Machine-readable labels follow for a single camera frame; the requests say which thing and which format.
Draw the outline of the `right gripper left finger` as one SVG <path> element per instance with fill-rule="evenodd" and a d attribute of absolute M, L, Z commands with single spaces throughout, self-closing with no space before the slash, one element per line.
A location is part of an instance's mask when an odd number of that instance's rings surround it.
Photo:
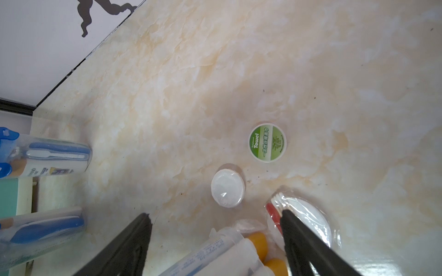
<path fill-rule="evenodd" d="M 141 213 L 76 276 L 141 276 L 145 267 L 153 224 Z"/>

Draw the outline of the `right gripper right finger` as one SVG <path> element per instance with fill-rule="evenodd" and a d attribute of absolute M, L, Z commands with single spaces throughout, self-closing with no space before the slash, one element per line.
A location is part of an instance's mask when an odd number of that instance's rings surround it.
<path fill-rule="evenodd" d="M 294 276 L 358 276 L 360 273 L 329 248 L 291 211 L 280 220 L 285 253 Z"/>

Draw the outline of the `comb packet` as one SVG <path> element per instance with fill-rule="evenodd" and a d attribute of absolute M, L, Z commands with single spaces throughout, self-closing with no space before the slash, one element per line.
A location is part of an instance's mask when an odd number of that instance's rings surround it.
<path fill-rule="evenodd" d="M 284 239 L 280 220 L 284 210 L 291 211 L 300 221 L 313 231 L 328 247 L 333 244 L 332 228 L 326 216 L 312 203 L 292 192 L 277 192 L 265 204 L 270 235 L 277 246 L 284 250 Z"/>

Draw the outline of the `round green towel tablet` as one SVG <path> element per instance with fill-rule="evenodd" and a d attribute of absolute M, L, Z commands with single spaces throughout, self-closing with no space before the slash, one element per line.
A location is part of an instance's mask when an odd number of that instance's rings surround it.
<path fill-rule="evenodd" d="M 249 151 L 260 162 L 276 162 L 284 155 L 286 149 L 286 135 L 275 124 L 258 124 L 249 135 Z"/>

